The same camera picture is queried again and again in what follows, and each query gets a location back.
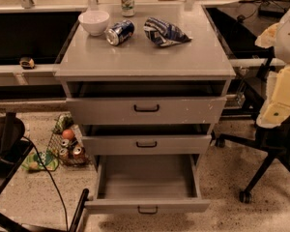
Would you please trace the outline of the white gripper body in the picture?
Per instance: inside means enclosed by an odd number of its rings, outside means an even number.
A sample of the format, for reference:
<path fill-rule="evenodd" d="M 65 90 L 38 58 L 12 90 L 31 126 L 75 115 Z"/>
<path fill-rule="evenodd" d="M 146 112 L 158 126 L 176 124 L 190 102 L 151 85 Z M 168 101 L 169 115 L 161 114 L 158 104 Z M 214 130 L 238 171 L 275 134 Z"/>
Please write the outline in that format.
<path fill-rule="evenodd" d="M 280 126 L 290 116 L 290 65 L 279 72 L 269 72 L 264 101 L 256 124 L 272 129 Z"/>

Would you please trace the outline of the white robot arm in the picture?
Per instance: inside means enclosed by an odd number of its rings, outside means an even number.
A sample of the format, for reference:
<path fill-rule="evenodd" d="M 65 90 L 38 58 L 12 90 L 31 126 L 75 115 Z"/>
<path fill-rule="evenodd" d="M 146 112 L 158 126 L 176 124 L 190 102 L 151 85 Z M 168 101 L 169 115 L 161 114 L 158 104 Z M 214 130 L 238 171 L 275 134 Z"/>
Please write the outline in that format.
<path fill-rule="evenodd" d="M 290 9 L 282 19 L 257 37 L 257 46 L 274 48 L 275 58 L 285 63 L 279 72 L 269 72 L 266 100 L 257 117 L 257 125 L 271 129 L 290 116 Z"/>

